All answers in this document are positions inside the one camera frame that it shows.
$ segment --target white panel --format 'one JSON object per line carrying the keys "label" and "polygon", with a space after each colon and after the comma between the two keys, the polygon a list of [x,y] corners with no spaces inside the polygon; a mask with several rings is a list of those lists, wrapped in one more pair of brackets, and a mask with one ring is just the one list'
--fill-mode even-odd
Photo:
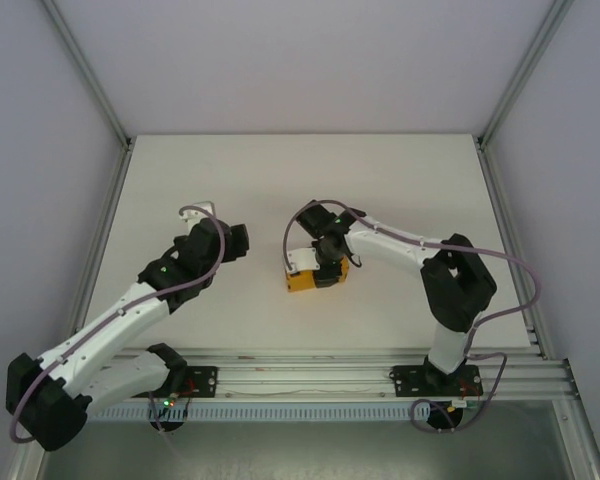
{"label": "white panel", "polygon": [[495,153],[600,446],[600,0],[575,2]]}
{"label": "white panel", "polygon": [[[336,198],[378,221],[428,237],[459,232],[502,250],[469,135],[139,137],[89,317],[109,307],[172,238],[178,208],[213,200],[223,221],[246,223],[251,250],[222,265],[211,288],[132,342],[173,348],[285,352],[426,348],[436,326],[422,280],[362,258],[346,283],[289,294],[281,239],[312,198]],[[297,227],[291,248],[310,237]],[[506,262],[485,259],[498,283],[490,310],[516,304]],[[520,315],[485,325],[477,346],[529,345]]]}
{"label": "white panel", "polygon": [[481,133],[551,0],[60,0],[139,133]]}
{"label": "white panel", "polygon": [[39,2],[0,1],[0,478],[7,364],[66,330],[118,153]]}

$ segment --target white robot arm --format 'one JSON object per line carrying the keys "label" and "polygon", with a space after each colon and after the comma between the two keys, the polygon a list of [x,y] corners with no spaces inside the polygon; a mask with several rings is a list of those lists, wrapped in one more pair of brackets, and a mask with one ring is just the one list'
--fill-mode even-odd
{"label": "white robot arm", "polygon": [[23,353],[10,363],[7,410],[45,450],[62,447],[89,415],[127,398],[161,388],[170,397],[182,391],[187,363],[165,344],[111,368],[103,366],[141,332],[209,287],[220,260],[246,255],[246,227],[206,219],[203,213],[213,215],[213,210],[211,202],[181,210],[188,235],[176,237],[174,246],[149,263],[106,312],[37,359]]}
{"label": "white robot arm", "polygon": [[[428,381],[439,385],[448,382],[464,365],[469,332],[496,292],[493,277],[477,254],[424,245],[426,240],[428,244],[471,247],[462,235],[455,234],[448,240],[424,239],[383,225],[364,212],[355,213],[364,223],[346,211],[336,216],[322,205],[306,208],[298,215],[296,221],[314,241],[312,248],[287,253],[288,290],[342,283],[354,257],[385,260],[421,277],[431,312],[438,321],[433,346],[425,359]],[[414,244],[397,237],[411,239]]]}

